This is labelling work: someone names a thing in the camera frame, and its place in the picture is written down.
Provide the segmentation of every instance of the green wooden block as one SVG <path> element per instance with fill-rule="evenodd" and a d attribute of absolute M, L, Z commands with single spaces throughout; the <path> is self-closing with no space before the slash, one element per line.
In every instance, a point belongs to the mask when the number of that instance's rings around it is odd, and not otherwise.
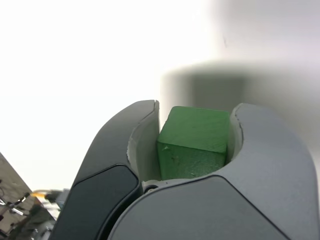
<path fill-rule="evenodd" d="M 225 165 L 229 113 L 175 106 L 157 140 L 162 180 L 191 179 Z"/>

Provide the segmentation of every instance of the white wall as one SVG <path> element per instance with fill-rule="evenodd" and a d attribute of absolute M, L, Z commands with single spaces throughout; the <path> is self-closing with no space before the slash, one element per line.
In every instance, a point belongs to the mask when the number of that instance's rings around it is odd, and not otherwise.
<path fill-rule="evenodd" d="M 71 186 L 98 130 L 216 56 L 207 0 L 2 1 L 0 151 L 33 190 Z"/>
<path fill-rule="evenodd" d="M 68 188 L 118 111 L 144 99 L 192 102 L 191 85 L 175 91 L 163 75 L 232 60 L 254 70 L 286 65 L 242 94 L 281 114 L 317 159 L 319 4 L 223 2 L 223 11 L 210 0 L 1 2 L 0 152 L 31 189 Z"/>

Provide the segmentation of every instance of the green cube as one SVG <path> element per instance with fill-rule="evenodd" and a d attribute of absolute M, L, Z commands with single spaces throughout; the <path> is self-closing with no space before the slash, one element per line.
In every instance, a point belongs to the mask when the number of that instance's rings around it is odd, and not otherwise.
<path fill-rule="evenodd" d="M 192 179 L 225 165 L 229 113 L 175 106 L 157 140 L 162 180 Z"/>

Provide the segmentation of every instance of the white background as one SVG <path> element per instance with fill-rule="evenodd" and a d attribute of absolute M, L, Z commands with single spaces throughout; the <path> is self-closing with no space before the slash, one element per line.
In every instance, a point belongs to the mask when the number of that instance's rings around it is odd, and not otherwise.
<path fill-rule="evenodd" d="M 237 59 L 298 66 L 302 77 L 244 94 L 283 113 L 317 161 L 318 3 L 229 2 L 2 1 L 0 152 L 32 190 L 69 188 L 108 119 L 139 100 L 170 100 L 163 75 Z"/>

